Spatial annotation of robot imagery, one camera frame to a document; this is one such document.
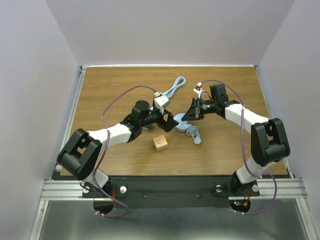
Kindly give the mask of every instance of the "white wall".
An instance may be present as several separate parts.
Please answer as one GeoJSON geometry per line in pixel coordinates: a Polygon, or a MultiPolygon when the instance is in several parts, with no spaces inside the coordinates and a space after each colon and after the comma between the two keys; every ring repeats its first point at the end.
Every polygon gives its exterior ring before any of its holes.
{"type": "Polygon", "coordinates": [[[257,73],[273,116],[284,121],[290,169],[303,177],[320,233],[320,1],[296,0],[257,73]]]}
{"type": "Polygon", "coordinates": [[[0,239],[29,239],[79,65],[44,0],[1,1],[0,239]]]}
{"type": "Polygon", "coordinates": [[[294,0],[46,0],[79,64],[256,65],[294,0]]]}

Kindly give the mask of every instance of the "screw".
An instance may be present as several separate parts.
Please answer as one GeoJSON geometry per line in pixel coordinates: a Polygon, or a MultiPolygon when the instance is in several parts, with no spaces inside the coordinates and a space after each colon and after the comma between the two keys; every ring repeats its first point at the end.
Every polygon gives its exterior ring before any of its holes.
{"type": "Polygon", "coordinates": [[[120,193],[125,194],[127,192],[127,188],[125,186],[120,187],[120,193]]]}
{"type": "Polygon", "coordinates": [[[254,192],[258,192],[258,191],[259,191],[258,185],[254,184],[254,185],[252,186],[252,190],[253,190],[254,192]]]}
{"type": "Polygon", "coordinates": [[[86,189],[86,188],[84,188],[84,189],[82,190],[82,192],[83,192],[84,194],[87,194],[87,193],[89,192],[89,190],[86,189]]]}
{"type": "Polygon", "coordinates": [[[222,192],[222,186],[220,186],[220,185],[215,186],[215,191],[217,193],[221,193],[222,192]]]}

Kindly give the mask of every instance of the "cable connector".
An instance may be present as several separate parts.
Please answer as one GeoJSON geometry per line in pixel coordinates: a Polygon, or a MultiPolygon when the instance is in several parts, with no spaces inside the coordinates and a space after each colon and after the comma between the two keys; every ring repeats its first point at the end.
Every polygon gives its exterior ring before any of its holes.
{"type": "Polygon", "coordinates": [[[158,91],[156,91],[156,92],[154,93],[154,96],[157,98],[157,97],[161,96],[161,93],[158,92],[158,91]]]}
{"type": "Polygon", "coordinates": [[[199,86],[199,83],[197,84],[197,86],[194,87],[193,91],[195,93],[198,94],[198,98],[202,99],[202,94],[205,92],[202,88],[201,88],[202,84],[199,86]]]}
{"type": "Polygon", "coordinates": [[[195,145],[200,145],[202,143],[198,127],[193,125],[189,127],[186,131],[188,136],[191,136],[195,145]]]}
{"type": "Polygon", "coordinates": [[[171,101],[165,95],[159,95],[154,99],[154,105],[160,110],[162,115],[165,112],[166,106],[168,106],[170,103],[171,101]]]}

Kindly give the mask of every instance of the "wooden table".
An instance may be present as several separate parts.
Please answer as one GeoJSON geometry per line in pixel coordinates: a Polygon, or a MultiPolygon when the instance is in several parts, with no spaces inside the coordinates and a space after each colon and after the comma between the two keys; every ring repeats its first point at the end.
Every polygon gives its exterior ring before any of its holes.
{"type": "MultiPolygon", "coordinates": [[[[89,67],[86,70],[71,132],[82,128],[94,131],[104,128],[101,114],[118,95],[138,84],[147,84],[165,92],[177,77],[187,83],[179,88],[167,110],[173,115],[185,113],[196,97],[194,86],[206,79],[219,79],[230,84],[251,111],[268,117],[268,110],[253,67],[89,67]]],[[[209,83],[203,88],[210,91],[209,83]]],[[[237,97],[227,90],[230,100],[237,97]]],[[[137,88],[120,98],[107,111],[105,118],[113,126],[128,115],[135,102],[152,104],[153,92],[137,88]]],[[[156,125],[130,143],[108,149],[100,169],[107,175],[231,175],[243,165],[240,127],[215,114],[193,122],[199,128],[202,145],[195,145],[184,132],[173,129],[165,133],[156,125]],[[152,139],[164,135],[168,148],[157,152],[152,139]]],[[[250,154],[250,135],[245,135],[246,155],[250,154]]],[[[273,174],[286,174],[283,161],[270,168],[273,174]]],[[[69,175],[62,169],[61,175],[69,175]]]]}

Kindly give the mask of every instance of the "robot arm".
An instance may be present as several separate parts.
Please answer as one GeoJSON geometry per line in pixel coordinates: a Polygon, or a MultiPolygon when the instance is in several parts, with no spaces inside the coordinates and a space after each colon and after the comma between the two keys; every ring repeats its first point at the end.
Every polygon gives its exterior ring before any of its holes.
{"type": "MultiPolygon", "coordinates": [[[[173,118],[173,114],[166,110],[170,100],[158,92],[154,95],[152,109],[148,102],[137,101],[131,113],[115,126],[88,132],[81,128],[77,129],[60,151],[57,163],[77,180],[89,182],[97,187],[93,181],[93,170],[101,149],[106,147],[107,131],[110,133],[108,147],[111,147],[135,140],[142,133],[142,127],[149,124],[157,124],[165,132],[171,131],[178,125],[178,122],[173,118]]],[[[95,179],[99,186],[104,186],[109,180],[108,176],[99,169],[95,173],[95,179]]]]}
{"type": "MultiPolygon", "coordinates": [[[[215,113],[241,126],[243,106],[229,100],[225,85],[211,85],[210,100],[202,98],[204,91],[201,86],[199,83],[194,88],[198,97],[192,99],[182,121],[202,120],[205,114],[215,113]]],[[[268,119],[244,108],[243,128],[251,134],[252,156],[246,162],[247,167],[243,165],[232,175],[230,186],[234,193],[251,186],[267,168],[290,154],[286,131],[280,119],[268,119]]]]}

